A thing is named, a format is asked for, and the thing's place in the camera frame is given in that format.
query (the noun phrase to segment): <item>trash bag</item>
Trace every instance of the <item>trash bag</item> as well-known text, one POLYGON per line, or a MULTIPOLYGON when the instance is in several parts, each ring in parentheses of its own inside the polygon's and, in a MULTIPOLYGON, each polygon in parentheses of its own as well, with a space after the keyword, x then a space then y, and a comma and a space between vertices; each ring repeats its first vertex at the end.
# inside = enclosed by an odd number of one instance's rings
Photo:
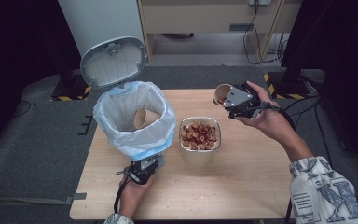
POLYGON ((127 82, 103 93, 93 110, 94 118, 106 133, 109 144, 138 161, 162 153, 171 145, 176 119, 161 89, 152 82, 127 82), (144 107, 161 117, 135 130, 136 110, 144 107))

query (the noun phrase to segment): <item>white panel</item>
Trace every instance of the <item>white panel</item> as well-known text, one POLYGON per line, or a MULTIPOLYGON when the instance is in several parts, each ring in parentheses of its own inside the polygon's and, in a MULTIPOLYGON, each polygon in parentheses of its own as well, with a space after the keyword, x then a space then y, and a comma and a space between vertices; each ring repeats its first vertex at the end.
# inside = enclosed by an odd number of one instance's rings
POLYGON ((80 55, 101 42, 133 36, 144 43, 136 0, 59 0, 80 55))

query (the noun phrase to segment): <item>gray carpet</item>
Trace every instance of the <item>gray carpet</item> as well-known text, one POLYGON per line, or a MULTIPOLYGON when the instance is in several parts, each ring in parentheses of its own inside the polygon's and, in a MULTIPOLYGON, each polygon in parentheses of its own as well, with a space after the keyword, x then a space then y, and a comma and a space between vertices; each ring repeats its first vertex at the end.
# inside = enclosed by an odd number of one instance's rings
MULTIPOLYGON (((136 80, 152 81, 161 89, 212 89, 222 83, 241 84, 244 80, 266 87, 262 75, 268 71, 279 71, 279 68, 147 66, 136 80)), ((320 73, 311 75, 320 78, 320 73)), ((23 92, 25 102, 21 102, 15 112, 15 116, 18 116, 13 117, 2 131, 0 198, 52 199, 56 200, 54 202, 63 202, 65 197, 71 197, 76 192, 96 128, 95 120, 91 121, 88 129, 85 123, 89 122, 88 116, 92 116, 92 108, 104 91, 92 90, 88 99, 83 101, 50 101, 50 95, 58 81, 58 76, 52 76, 29 85, 23 92)), ((277 101, 282 106, 288 106, 295 100, 277 101)), ((288 112, 301 112, 316 101, 317 98, 302 101, 288 112)), ((333 168, 352 182, 358 199, 358 158, 354 152, 341 149, 329 117, 319 106, 317 112, 328 151, 313 108, 301 116, 293 116, 297 131, 308 142, 314 154, 326 158, 330 155, 333 168)), ((0 203, 0 223, 94 223, 94 220, 74 221, 69 217, 69 211, 70 204, 0 203)), ((250 220, 225 223, 256 222, 250 220)), ((265 220, 265 223, 283 222, 265 220)))

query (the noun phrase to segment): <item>hand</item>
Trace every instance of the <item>hand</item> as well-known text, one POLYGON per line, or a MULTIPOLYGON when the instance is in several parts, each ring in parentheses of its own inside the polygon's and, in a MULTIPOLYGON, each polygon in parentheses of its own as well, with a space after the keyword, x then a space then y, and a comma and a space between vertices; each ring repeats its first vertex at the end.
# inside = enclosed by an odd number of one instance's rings
MULTIPOLYGON (((279 106, 276 102, 269 99, 266 90, 249 81, 247 84, 257 92, 258 97, 262 102, 270 102, 273 105, 279 106)), ((313 156, 305 141, 298 136, 289 121, 287 121, 287 119, 278 111, 267 109, 263 110, 255 119, 243 117, 236 117, 235 119, 247 126, 257 128, 267 137, 279 142, 283 146, 291 162, 313 156)))
MULTIPOLYGON (((124 183, 126 176, 120 181, 120 186, 124 183)), ((147 191, 152 187, 155 175, 150 176, 149 180, 144 185, 138 185, 131 181, 126 185, 120 197, 119 213, 123 216, 134 218, 136 210, 138 210, 142 199, 146 195, 147 191)))

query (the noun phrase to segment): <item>patterned sleeve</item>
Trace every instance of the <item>patterned sleeve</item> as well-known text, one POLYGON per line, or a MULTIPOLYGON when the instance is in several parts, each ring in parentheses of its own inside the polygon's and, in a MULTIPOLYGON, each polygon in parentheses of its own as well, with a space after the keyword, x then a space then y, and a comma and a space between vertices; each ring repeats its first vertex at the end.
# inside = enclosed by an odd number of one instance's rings
POLYGON ((120 214, 112 214, 103 224, 134 224, 129 217, 120 214))
POLYGON ((358 204, 351 184, 323 157, 290 164, 291 200, 296 223, 358 224, 358 204))

